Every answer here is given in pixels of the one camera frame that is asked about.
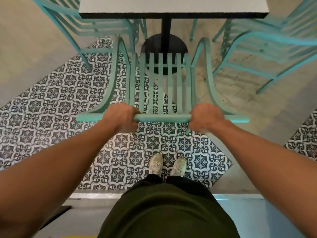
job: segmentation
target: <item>beige shoe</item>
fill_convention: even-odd
[[[183,177],[186,171],[186,166],[187,166],[186,160],[184,158],[178,158],[172,167],[170,176]]]
[[[152,156],[149,162],[149,174],[160,176],[163,168],[163,156],[161,153]]]

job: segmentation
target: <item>patterned tile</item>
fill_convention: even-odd
[[[317,161],[317,109],[312,112],[284,147]]]
[[[100,39],[93,47],[111,47],[111,38]],[[0,108],[0,170],[59,143],[89,127],[93,122],[76,122],[76,115],[101,102],[110,77],[111,55],[89,54],[89,73],[79,56],[57,68],[24,93]],[[136,71],[139,86],[139,71]],[[123,102],[126,67],[121,56],[117,83],[111,103]],[[149,102],[145,77],[145,110]],[[154,111],[158,110],[156,95]],[[135,92],[136,107],[139,90]],[[164,111],[167,97],[164,96]],[[79,189],[127,189],[148,174],[151,156],[162,152],[163,177],[178,157],[187,159],[185,176],[212,186],[232,165],[207,136],[190,132],[186,123],[139,123],[135,134],[117,134],[102,148]]]

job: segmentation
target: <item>black pants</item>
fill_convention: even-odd
[[[148,174],[145,179],[136,182],[126,193],[135,190],[139,187],[146,187],[151,185],[162,184],[163,178],[155,174]],[[168,176],[166,184],[171,184],[180,188],[181,190],[189,193],[191,195],[201,196],[210,200],[215,201],[215,197],[210,193],[209,189],[207,189],[203,184],[197,181],[189,180],[180,176]]]

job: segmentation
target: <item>person's right arm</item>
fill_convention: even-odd
[[[191,114],[190,129],[218,137],[261,194],[303,234],[317,237],[316,161],[238,128],[212,104]]]

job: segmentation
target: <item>olive green t-shirt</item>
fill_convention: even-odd
[[[98,238],[240,237],[215,201],[171,184],[140,187],[124,194],[105,219]]]

